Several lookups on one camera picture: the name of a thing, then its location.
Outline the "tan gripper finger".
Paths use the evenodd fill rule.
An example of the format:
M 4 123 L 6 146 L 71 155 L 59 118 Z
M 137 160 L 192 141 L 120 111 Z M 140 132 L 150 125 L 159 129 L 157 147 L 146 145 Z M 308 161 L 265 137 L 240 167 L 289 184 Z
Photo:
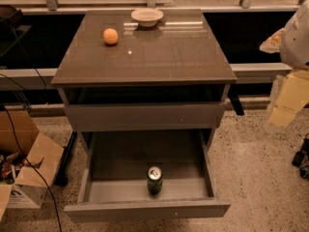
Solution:
M 270 92 L 270 104 L 267 108 L 267 121 L 273 127 L 285 129 L 295 115 L 309 102 L 309 87 L 300 91 L 284 88 Z
M 283 33 L 283 28 L 276 31 L 272 36 L 268 37 L 264 42 L 262 42 L 260 45 L 260 50 L 266 53 L 279 52 Z

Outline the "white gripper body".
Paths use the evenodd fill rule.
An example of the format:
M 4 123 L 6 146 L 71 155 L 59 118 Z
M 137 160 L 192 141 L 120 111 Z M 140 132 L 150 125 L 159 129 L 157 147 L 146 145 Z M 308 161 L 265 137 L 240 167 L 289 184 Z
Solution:
M 309 87 L 309 70 L 292 69 L 287 75 L 277 75 L 273 82 L 273 90 L 281 91 L 284 88 L 300 91 Z

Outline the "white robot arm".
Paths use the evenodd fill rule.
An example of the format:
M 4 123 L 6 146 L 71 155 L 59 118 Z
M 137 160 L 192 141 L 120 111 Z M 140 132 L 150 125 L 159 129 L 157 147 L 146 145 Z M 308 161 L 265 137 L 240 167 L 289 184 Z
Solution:
M 280 54 L 283 64 L 292 68 L 286 76 L 277 75 L 270 92 L 266 128 L 285 129 L 309 103 L 309 1 L 306 0 L 285 27 L 267 38 L 260 50 Z

